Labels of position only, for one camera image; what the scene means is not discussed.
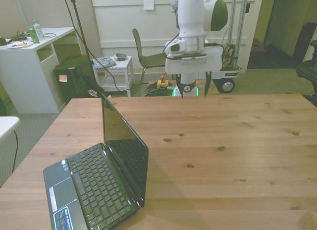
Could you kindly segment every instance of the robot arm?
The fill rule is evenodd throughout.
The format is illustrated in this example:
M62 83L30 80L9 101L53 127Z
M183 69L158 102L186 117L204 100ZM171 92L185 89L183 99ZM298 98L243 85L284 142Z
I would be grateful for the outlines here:
M206 93L211 81L211 71L220 71L222 68L223 48L207 47L205 33L220 31L227 24L227 6L223 0L170 2L176 15L176 26L180 31L179 39L166 46L166 73L177 74L177 88L183 96L183 92L191 93L192 87L195 87L196 73L206 72L209 82L205 87Z

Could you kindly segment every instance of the laptop screen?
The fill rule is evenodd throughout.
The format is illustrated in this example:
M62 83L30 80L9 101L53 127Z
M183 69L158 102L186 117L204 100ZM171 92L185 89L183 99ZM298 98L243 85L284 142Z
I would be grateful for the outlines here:
M149 151L111 102L103 96L104 135L123 174L144 207Z

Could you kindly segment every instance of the plate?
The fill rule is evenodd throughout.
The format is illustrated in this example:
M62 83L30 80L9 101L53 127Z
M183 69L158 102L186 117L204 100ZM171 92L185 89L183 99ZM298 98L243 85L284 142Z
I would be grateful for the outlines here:
M33 45L33 42L30 41L17 41L6 45L7 48L25 48Z

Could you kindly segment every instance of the water bottle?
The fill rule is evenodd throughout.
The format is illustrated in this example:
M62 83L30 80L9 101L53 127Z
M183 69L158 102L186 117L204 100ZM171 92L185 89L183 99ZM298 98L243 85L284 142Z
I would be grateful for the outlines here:
M40 43L38 36L36 35L36 31L33 26L28 26L28 31L30 33L30 37L32 38L33 43Z
M40 25L37 23L36 20L33 20L33 22L34 22L33 26L34 26L34 29L36 31L36 35L38 35L39 40L44 40L43 32L42 32Z

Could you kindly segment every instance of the laptop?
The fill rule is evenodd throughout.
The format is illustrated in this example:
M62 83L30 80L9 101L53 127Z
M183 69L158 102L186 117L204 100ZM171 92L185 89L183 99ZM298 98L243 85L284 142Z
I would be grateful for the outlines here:
M149 151L103 95L104 143L44 169L53 230L107 230L145 204Z

